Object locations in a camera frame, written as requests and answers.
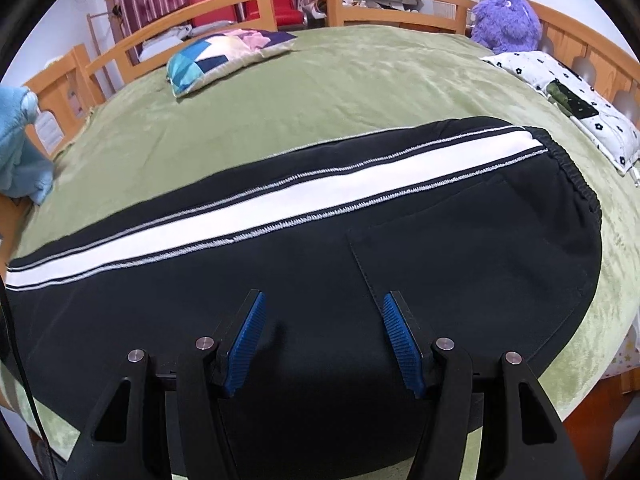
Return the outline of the red chair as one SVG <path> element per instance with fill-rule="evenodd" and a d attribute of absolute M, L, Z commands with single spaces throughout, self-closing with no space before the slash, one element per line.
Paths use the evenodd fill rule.
<path fill-rule="evenodd" d="M 207 0 L 189 0 L 189 4 L 200 3 L 203 1 L 207 1 Z M 236 15 L 235 7 L 224 6 L 223 8 L 218 8 L 213 11 L 200 14 L 195 18 L 191 18 L 190 24 L 193 27 L 201 27 L 201 26 L 213 25 L 218 22 L 236 23 L 237 21 L 238 21 L 238 16 Z"/>
<path fill-rule="evenodd" d="M 271 0 L 274 17 L 278 29 L 303 28 L 306 18 L 303 11 L 296 8 L 293 0 Z M 244 15 L 248 20 L 258 18 L 258 5 L 256 0 L 250 0 L 243 4 Z"/>

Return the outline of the colourful geometric pillow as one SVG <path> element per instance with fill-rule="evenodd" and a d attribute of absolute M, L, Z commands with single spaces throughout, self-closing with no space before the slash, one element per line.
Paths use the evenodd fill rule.
<path fill-rule="evenodd" d="M 175 53 L 166 79 L 176 99 L 224 79 L 245 67 L 290 52 L 297 37 L 289 32 L 233 29 L 206 36 Z"/>

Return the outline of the white black-patterned pillow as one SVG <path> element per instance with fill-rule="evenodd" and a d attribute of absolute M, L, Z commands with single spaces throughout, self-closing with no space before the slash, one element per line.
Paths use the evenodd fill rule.
<path fill-rule="evenodd" d="M 570 68 L 542 51 L 504 52 L 482 60 L 525 82 L 556 104 L 620 173 L 639 161 L 639 130 Z"/>

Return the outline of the light blue plush blanket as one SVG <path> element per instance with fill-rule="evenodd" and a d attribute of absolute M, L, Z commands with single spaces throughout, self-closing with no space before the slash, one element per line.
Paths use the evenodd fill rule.
<path fill-rule="evenodd" d="M 38 114 L 38 98 L 29 88 L 1 87 L 1 193 L 40 206 L 51 192 L 54 166 L 26 133 Z"/>

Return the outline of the green bed blanket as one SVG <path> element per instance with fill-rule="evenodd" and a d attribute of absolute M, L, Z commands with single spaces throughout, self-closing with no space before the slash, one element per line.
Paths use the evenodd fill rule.
<path fill-rule="evenodd" d="M 596 293 L 537 374 L 566 417 L 614 358 L 639 307 L 639 192 L 554 104 L 483 56 L 457 35 L 359 26 L 302 32 L 290 52 L 183 99 L 172 95 L 165 71 L 154 70 L 91 114 L 12 261 L 138 203 L 296 148 L 469 117 L 538 127 L 567 151 L 602 212 Z M 70 456 L 77 428 L 29 399 L 3 364 L 1 388 L 58 456 Z"/>

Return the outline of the purple plush toy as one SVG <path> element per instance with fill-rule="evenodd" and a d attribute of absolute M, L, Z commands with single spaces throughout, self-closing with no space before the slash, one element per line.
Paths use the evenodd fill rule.
<path fill-rule="evenodd" d="M 527 0 L 482 0 L 472 14 L 471 39 L 493 54 L 538 49 L 542 26 Z"/>

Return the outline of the black sweatpants with white stripe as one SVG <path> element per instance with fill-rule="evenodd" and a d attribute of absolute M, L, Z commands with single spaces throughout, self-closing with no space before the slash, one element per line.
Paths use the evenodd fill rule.
<path fill-rule="evenodd" d="M 216 172 L 14 259 L 1 362 L 81 433 L 131 350 L 171 362 L 247 293 L 266 322 L 224 410 L 233 479 L 339 479 L 416 452 L 381 308 L 540 374 L 582 322 L 602 212 L 541 128 L 469 117 Z"/>

